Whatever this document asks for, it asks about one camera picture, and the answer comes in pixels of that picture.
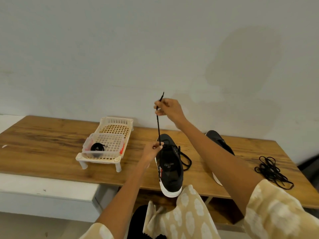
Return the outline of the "person's right hand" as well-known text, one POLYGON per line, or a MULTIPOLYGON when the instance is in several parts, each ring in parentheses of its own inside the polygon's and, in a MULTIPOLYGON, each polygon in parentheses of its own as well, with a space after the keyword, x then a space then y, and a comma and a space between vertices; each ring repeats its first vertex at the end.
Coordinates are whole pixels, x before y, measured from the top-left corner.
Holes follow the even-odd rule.
POLYGON ((184 126, 187 125, 189 122, 186 119, 178 100, 171 99, 170 109, 170 114, 166 116, 175 124, 175 126, 179 130, 184 131, 184 126))

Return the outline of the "person's left hand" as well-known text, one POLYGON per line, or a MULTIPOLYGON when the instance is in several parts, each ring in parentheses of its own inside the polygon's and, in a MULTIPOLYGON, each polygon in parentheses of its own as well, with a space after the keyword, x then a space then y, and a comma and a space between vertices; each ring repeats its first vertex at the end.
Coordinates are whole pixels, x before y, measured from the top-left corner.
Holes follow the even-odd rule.
POLYGON ((144 149, 143 149, 143 152, 142 152, 142 156, 141 156, 141 159, 139 161, 139 166, 141 168, 143 168, 143 170, 146 170, 151 161, 155 160, 157 154, 161 151, 151 151, 150 150, 150 143, 151 142, 147 142, 144 149))

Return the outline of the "black shoelace threaded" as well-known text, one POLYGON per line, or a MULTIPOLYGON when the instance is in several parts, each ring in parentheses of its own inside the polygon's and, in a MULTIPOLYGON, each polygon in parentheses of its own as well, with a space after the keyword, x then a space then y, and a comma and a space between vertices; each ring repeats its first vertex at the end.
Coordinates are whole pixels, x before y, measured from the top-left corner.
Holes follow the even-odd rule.
MULTIPOLYGON (((157 117, 157 127, 158 127, 158 142, 161 144, 161 134, 160 134, 160 126, 159 126, 159 118, 158 118, 158 115, 156 115, 157 117)), ((186 155, 184 154, 183 152, 181 152, 181 148, 180 147, 177 147, 177 152, 180 155, 182 155, 184 158, 186 158, 188 160, 188 164, 184 163, 183 161, 181 161, 182 165, 184 165, 186 168, 183 169, 183 171, 188 171, 192 165, 192 160, 186 155)))

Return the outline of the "person's right forearm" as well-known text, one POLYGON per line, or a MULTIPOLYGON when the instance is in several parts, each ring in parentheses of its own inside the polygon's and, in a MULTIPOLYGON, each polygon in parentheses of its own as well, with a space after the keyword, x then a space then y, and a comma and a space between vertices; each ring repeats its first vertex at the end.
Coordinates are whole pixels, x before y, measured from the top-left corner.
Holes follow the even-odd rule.
POLYGON ((246 215, 250 197, 255 187, 261 182, 261 176, 253 172, 245 161, 209 139, 186 118, 182 117, 174 124, 188 137, 194 149, 221 182, 242 214, 246 215))

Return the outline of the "person's left forearm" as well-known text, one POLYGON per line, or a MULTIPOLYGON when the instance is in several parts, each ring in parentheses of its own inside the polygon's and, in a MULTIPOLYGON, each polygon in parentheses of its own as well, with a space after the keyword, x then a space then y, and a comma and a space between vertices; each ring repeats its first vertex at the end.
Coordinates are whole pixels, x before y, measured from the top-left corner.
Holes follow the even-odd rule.
POLYGON ((138 162, 122 188, 96 221, 105 225, 114 239, 124 239, 143 176, 149 164, 149 160, 140 160, 138 162))

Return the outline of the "black sneaker with white sole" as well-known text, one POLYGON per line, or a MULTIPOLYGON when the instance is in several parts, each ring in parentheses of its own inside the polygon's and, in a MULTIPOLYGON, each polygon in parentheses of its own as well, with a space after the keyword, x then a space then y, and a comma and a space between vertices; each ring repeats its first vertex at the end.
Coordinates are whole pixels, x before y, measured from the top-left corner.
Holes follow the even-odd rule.
POLYGON ((226 181, 230 179, 230 165, 234 152, 216 131, 206 132, 205 137, 209 140, 209 144, 205 145, 208 152, 204 160, 212 171, 216 183, 225 187, 226 181))
POLYGON ((180 147, 165 133, 157 141, 164 143, 155 157, 161 191, 166 197, 178 197, 182 191, 184 174, 180 147))

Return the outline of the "cream plastic basket rack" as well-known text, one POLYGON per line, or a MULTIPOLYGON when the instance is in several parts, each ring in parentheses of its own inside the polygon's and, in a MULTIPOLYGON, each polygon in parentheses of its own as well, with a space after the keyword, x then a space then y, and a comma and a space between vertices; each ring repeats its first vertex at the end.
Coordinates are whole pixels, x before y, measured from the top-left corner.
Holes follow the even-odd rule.
POLYGON ((92 159, 87 158, 82 155, 82 152, 78 153, 76 156, 76 161, 79 162, 82 169, 87 169, 89 163, 97 164, 113 164, 115 165, 116 171, 121 172, 121 160, 124 157, 124 153, 130 138, 130 134, 133 131, 133 119, 127 118, 116 118, 116 117, 104 117, 101 118, 98 128, 94 133, 115 133, 123 134, 125 139, 125 148, 119 157, 109 160, 109 159, 92 159))

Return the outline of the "clear plastic container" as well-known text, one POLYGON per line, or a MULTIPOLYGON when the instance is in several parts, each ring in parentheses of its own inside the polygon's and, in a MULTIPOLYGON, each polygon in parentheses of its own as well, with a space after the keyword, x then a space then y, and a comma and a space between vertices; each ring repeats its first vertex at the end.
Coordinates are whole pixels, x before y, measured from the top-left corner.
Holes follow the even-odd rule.
POLYGON ((82 148, 82 155, 92 159, 115 159, 120 156, 119 152, 124 143, 123 134, 115 133, 92 133, 86 139, 82 148), (101 143, 107 145, 108 148, 104 152, 90 151, 91 145, 101 143))

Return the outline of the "coiled black shoelace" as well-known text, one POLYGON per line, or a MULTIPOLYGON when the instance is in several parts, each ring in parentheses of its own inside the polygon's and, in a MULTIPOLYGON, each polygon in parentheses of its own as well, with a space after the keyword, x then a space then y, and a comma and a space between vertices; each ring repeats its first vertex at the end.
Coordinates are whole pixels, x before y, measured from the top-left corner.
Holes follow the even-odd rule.
POLYGON ((93 145, 91 145, 90 151, 104 152, 106 148, 108 148, 107 145, 94 143, 93 145))

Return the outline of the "black trousers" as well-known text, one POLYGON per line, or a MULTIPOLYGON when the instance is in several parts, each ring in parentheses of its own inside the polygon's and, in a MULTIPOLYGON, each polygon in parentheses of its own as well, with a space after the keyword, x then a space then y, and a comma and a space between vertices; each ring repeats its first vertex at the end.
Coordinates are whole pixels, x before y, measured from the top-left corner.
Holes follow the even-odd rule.
POLYGON ((133 213, 129 224, 127 239, 152 239, 152 237, 143 233, 147 207, 148 205, 141 205, 133 213))

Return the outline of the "loose tangled black shoelace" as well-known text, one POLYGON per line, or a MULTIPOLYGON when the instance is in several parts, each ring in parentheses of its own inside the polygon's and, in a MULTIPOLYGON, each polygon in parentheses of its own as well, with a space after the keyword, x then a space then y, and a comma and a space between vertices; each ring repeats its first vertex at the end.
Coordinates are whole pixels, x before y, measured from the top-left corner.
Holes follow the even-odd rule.
POLYGON ((291 190, 294 188, 294 183, 289 181, 288 178, 281 173, 273 157, 260 156, 259 161, 260 164, 254 168, 256 173, 261 174, 266 180, 281 189, 291 190))

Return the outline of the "white bench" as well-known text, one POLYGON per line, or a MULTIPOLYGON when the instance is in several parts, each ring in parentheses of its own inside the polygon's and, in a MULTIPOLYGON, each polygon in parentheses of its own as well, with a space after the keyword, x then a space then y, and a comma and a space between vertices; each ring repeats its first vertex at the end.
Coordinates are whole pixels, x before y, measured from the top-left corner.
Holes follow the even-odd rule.
POLYGON ((0 173, 0 212, 95 222, 97 184, 0 173))

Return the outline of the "beige patterned garment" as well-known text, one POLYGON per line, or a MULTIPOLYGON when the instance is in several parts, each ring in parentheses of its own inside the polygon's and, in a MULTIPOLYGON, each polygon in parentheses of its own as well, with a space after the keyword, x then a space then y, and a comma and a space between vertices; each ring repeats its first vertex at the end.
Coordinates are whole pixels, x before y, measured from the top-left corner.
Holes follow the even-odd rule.
MULTIPOLYGON (((192 185, 164 195, 178 195, 176 207, 166 212, 149 201, 142 232, 132 239, 221 239, 202 198, 192 185)), ((307 213, 301 203, 283 189, 262 180, 246 207, 243 227, 252 239, 319 239, 319 219, 307 213)))

